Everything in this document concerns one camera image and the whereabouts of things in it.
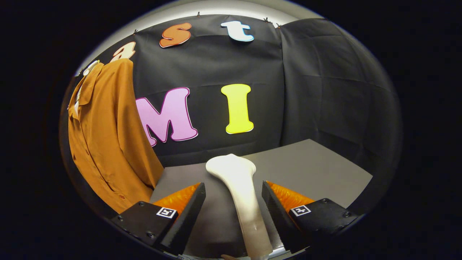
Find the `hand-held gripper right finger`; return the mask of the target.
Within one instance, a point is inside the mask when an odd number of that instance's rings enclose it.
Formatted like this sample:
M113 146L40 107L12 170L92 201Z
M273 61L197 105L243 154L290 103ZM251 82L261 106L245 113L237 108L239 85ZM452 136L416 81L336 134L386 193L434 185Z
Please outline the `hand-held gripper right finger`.
M326 246L361 220L331 199L313 200L270 181L263 181L261 195L284 248L292 253Z

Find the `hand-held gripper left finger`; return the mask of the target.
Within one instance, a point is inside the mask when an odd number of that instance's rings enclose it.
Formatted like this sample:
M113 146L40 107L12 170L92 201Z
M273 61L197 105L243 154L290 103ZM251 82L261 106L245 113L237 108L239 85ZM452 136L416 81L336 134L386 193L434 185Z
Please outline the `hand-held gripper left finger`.
M139 201L110 222L147 247L181 255L205 199L206 187L200 182L154 203Z

